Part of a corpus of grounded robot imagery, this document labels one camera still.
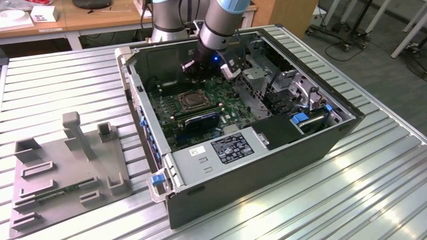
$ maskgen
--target wooden cabinet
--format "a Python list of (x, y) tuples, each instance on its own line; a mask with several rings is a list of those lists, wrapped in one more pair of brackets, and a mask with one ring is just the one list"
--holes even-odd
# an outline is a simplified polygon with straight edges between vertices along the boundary
[(309, 25), (317, 0), (252, 0), (257, 6), (253, 27), (281, 24), (300, 39)]

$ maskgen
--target desk leg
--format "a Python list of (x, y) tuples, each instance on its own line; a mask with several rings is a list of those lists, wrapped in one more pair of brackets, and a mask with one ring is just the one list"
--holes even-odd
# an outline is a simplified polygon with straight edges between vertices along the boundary
[(400, 43), (400, 45), (397, 46), (397, 48), (394, 49), (393, 53), (390, 54), (390, 57), (394, 59), (400, 52), (402, 51), (402, 49), (406, 47), (406, 45), (409, 44), (412, 38), (414, 37), (414, 35), (417, 34), (417, 32), (420, 31), (421, 27), (424, 26), (424, 24), (427, 23), (427, 13), (424, 14), (424, 16), (421, 17), (421, 19), (418, 20), (417, 24), (414, 25), (412, 31), (406, 34), (402, 42)]
[(338, 20), (341, 23), (345, 23), (346, 22), (346, 19), (349, 17), (349, 14), (352, 13), (353, 11), (353, 8), (356, 6), (356, 3), (357, 3), (358, 0), (350, 0), (350, 3), (348, 5), (348, 8), (346, 8), (346, 11), (344, 13), (344, 15), (341, 16), (341, 19)]
[(340, 1), (341, 1), (341, 0), (333, 0), (332, 5), (330, 5), (330, 7), (329, 7), (329, 9), (328, 9), (325, 18), (324, 18), (324, 25), (328, 25)]
[(390, 0), (385, 0), (384, 3), (381, 4), (380, 9), (377, 10), (377, 13), (376, 13), (374, 17), (373, 17), (369, 25), (366, 26), (365, 32), (368, 34), (372, 32), (372, 29), (374, 28), (374, 25), (377, 24), (377, 22), (380, 20), (380, 17), (385, 12), (385, 9), (386, 9), (386, 6), (388, 6), (389, 2), (390, 2)]
[(74, 50), (81, 50), (81, 43), (79, 43), (79, 33), (77, 31), (67, 31), (65, 32), (65, 37), (67, 39), (67, 43), (70, 46), (70, 49)]
[(421, 8), (417, 10), (414, 16), (412, 17), (410, 21), (405, 25), (405, 28), (401, 30), (404, 33), (406, 33), (413, 26), (414, 22), (420, 20), (420, 17), (425, 14), (427, 10), (427, 2), (422, 4)]
[(242, 29), (246, 29), (246, 28), (252, 27), (253, 15), (254, 15), (254, 11), (248, 11), (248, 12), (244, 13), (242, 22), (241, 22), (241, 28)]

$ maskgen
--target white sticker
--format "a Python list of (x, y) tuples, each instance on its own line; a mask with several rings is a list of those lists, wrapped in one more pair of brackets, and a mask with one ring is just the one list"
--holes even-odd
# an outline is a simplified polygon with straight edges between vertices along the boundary
[(57, 31), (62, 31), (62, 28), (47, 28), (47, 29), (39, 29), (38, 30), (39, 33), (57, 32)]
[(196, 156), (198, 154), (202, 154), (205, 151), (206, 150), (205, 150), (205, 148), (202, 146), (197, 146), (196, 148), (189, 149), (188, 152), (189, 152), (189, 155), (193, 157), (193, 156)]

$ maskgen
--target aluminum profile table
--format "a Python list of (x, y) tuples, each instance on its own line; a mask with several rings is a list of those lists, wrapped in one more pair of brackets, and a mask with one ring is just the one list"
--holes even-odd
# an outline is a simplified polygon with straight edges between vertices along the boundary
[(23, 239), (422, 239), (425, 137), (284, 29), (264, 27), (366, 115), (326, 156), (178, 229), (150, 200), (149, 172), (120, 85), (118, 46), (14, 58), (1, 68), (0, 239), (7, 238), (15, 159), (11, 142), (62, 138), (58, 113), (82, 131), (108, 120), (118, 135), (133, 195)]

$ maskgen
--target cable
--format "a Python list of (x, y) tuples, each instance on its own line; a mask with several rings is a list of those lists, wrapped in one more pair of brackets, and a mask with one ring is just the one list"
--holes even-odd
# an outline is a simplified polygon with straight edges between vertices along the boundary
[(140, 30), (144, 34), (144, 38), (141, 37), (141, 40), (145, 40), (146, 38), (146, 33), (145, 33), (145, 30), (144, 30), (144, 25), (142, 25), (142, 18), (144, 18), (144, 14), (145, 14), (145, 10), (146, 10), (146, 3), (144, 3), (144, 5), (141, 6), (141, 15), (140, 15), (140, 20), (138, 20), (138, 24), (140, 24)]
[(427, 80), (410, 69), (409, 64), (408, 64), (408, 58), (405, 58), (404, 60), (404, 64), (406, 69), (409, 70), (409, 72), (424, 82), (427, 82)]
[(198, 16), (198, 10), (200, 10), (200, 0), (197, 2), (197, 11), (194, 12), (194, 20), (197, 20), (197, 16)]
[(89, 39), (97, 39), (99, 37), (101, 34), (97, 34), (95, 36), (85, 36)]
[(89, 38), (86, 38), (86, 36), (82, 36), (82, 37), (83, 37), (85, 40), (87, 40), (93, 44), (98, 45), (99, 47), (105, 47), (105, 46), (109, 46), (112, 44), (114, 36), (116, 36), (116, 32), (112, 33), (109, 42), (106, 44), (99, 44), (98, 42), (95, 42), (95, 41), (90, 40)]
[(152, 30), (154, 30), (154, 4), (152, 4), (150, 6), (152, 6), (152, 9), (149, 8), (149, 5), (146, 4), (146, 8), (150, 12), (150, 27), (152, 27)]
[(260, 112), (269, 112), (269, 110), (261, 110), (261, 109), (257, 109), (257, 108), (254, 108), (254, 107), (252, 107), (252, 106), (248, 106), (250, 109), (253, 109), (253, 110), (257, 110), (257, 111), (260, 111)]
[(181, 17), (181, 5), (182, 5), (182, 0), (178, 0), (178, 4), (177, 4), (178, 20), (180, 20), (180, 24), (184, 25), (184, 21), (182, 21), (182, 17)]
[(348, 4), (349, 4), (350, 1), (352, 1), (352, 0), (348, 0), (348, 1), (346, 1), (345, 5), (344, 5), (344, 8), (341, 9), (341, 12), (340, 12), (338, 17), (337, 17), (338, 21), (341, 21), (341, 17), (342, 17), (342, 15), (344, 15), (344, 12), (345, 12), (345, 10), (346, 10), (346, 7), (348, 7)]
[(334, 58), (334, 57), (332, 57), (332, 56), (329, 55), (328, 49), (329, 49), (330, 47), (338, 45), (338, 44), (341, 44), (341, 41), (337, 42), (337, 43), (333, 43), (330, 46), (328, 46), (328, 47), (324, 49), (324, 54), (325, 54), (330, 59), (333, 59), (333, 60), (336, 60), (336, 61), (338, 61), (338, 62), (348, 62), (350, 59), (354, 58), (354, 56), (357, 56), (357, 55), (364, 51), (364, 49), (361, 49), (361, 50), (360, 50), (354, 55), (352, 55), (349, 58), (346, 58), (346, 59), (337, 59), (337, 58)]
[(416, 64), (420, 66), (420, 68), (424, 70), (424, 72), (427, 72), (425, 67), (421, 65), (421, 63), (416, 60), (416, 58), (413, 56), (410, 56), (412, 60), (416, 62)]
[(318, 3), (317, 3), (317, 9), (318, 9), (318, 15), (320, 15), (320, 18), (321, 18), (320, 27), (325, 29), (325, 28), (326, 28), (326, 25), (325, 25), (325, 20), (324, 20), (322, 15), (321, 15), (320, 0), (318, 0)]

